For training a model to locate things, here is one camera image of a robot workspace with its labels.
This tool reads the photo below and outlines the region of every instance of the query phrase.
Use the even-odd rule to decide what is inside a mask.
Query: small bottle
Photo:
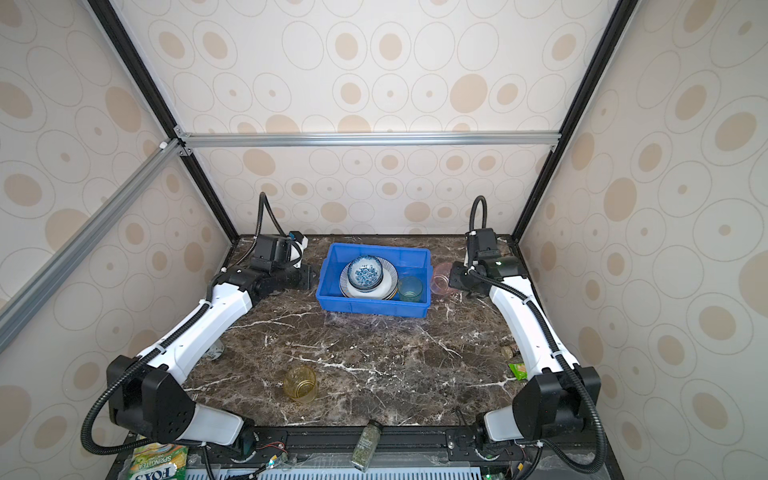
[[[352,452],[352,465],[364,472],[371,464],[373,453],[382,436],[383,425],[376,420],[369,420],[368,425],[362,430],[360,440],[357,441],[355,451]]]

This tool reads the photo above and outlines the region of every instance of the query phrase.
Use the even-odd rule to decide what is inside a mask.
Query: black frame rail
[[[563,154],[565,153],[565,149],[571,142],[571,137],[573,137],[576,132],[579,121],[584,115],[587,105],[589,105],[592,94],[600,83],[605,68],[611,61],[611,56],[624,33],[627,23],[632,18],[637,3],[638,0],[619,0],[616,4],[611,19],[608,20],[608,25],[605,27],[605,32],[600,39],[600,43],[598,43],[598,48],[595,50],[592,60],[589,62],[587,72],[584,75],[584,78],[582,78],[581,84],[576,91],[576,96],[571,103],[571,107],[565,115],[563,125],[560,128],[560,141],[558,142],[558,146],[547,156],[547,160],[544,162],[541,173],[536,179],[533,190],[531,190],[531,194],[525,202],[520,219],[518,220],[517,225],[515,225],[515,229],[512,231],[512,239],[514,243],[520,242],[525,229],[531,222],[536,207],[538,207],[541,198],[544,196],[549,181],[552,179],[554,171],[557,170],[558,165],[560,164],[560,159],[562,159]]]
[[[112,4],[109,0],[88,0],[88,4],[91,5],[91,9],[101,23],[101,27],[109,37],[118,55],[120,55],[125,67],[128,69],[134,82],[136,82],[136,85],[154,112],[155,117],[160,122],[165,134],[169,138],[178,139],[181,146],[184,147],[184,139],[179,137],[179,132],[176,129],[178,125],[176,119],[165,103],[163,95],[157,89],[157,85],[147,70],[147,66],[141,60],[138,50],[136,50],[131,37],[120,22],[117,12],[112,8]],[[205,197],[208,206],[219,221],[230,242],[236,243],[239,237],[237,229],[232,224],[232,220],[224,209],[221,200],[219,200],[214,188],[208,181],[208,177],[200,167],[200,163],[195,158],[191,149],[184,148],[184,153],[185,155],[181,156],[181,160],[184,162],[184,166],[187,168],[192,180],[194,180],[197,188],[200,189],[203,197]]]

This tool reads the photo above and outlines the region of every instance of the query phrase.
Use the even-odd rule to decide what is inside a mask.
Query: patterned wallpaper
[[[523,239],[631,480],[768,472],[766,21],[645,2]]]
[[[190,132],[557,130],[615,0],[113,0]]]
[[[240,233],[259,193],[284,229],[303,233],[464,233],[488,198],[488,225],[510,232],[548,145],[200,149],[197,155]],[[273,232],[265,217],[266,232]]]
[[[64,285],[0,353],[0,478],[101,480],[114,456],[88,454],[80,426],[117,355],[163,336],[204,296],[229,249],[172,160]],[[94,437],[126,431],[106,411]]]
[[[72,0],[0,2],[0,308],[164,135]]]

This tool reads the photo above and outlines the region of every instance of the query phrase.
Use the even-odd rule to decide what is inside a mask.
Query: white plate
[[[388,260],[381,257],[377,257],[382,263],[382,282],[378,287],[369,291],[361,292],[354,286],[349,284],[349,277],[347,272],[349,271],[349,263],[344,267],[339,277],[339,288],[342,295],[348,298],[363,298],[371,300],[391,300],[397,293],[397,269]]]

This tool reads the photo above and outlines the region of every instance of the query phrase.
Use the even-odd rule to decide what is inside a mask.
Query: marble countertop
[[[465,249],[463,237],[314,237],[304,261],[319,272],[333,242],[429,248],[433,266],[462,259]],[[247,247],[241,240],[234,257]],[[458,425],[455,407],[473,423],[523,386],[505,358],[521,362],[517,346],[488,298],[433,295],[426,318],[406,319],[327,312],[315,291],[287,290],[237,320],[221,336],[224,354],[195,366],[187,393],[257,425]],[[318,382],[306,405],[282,388],[302,363]]]

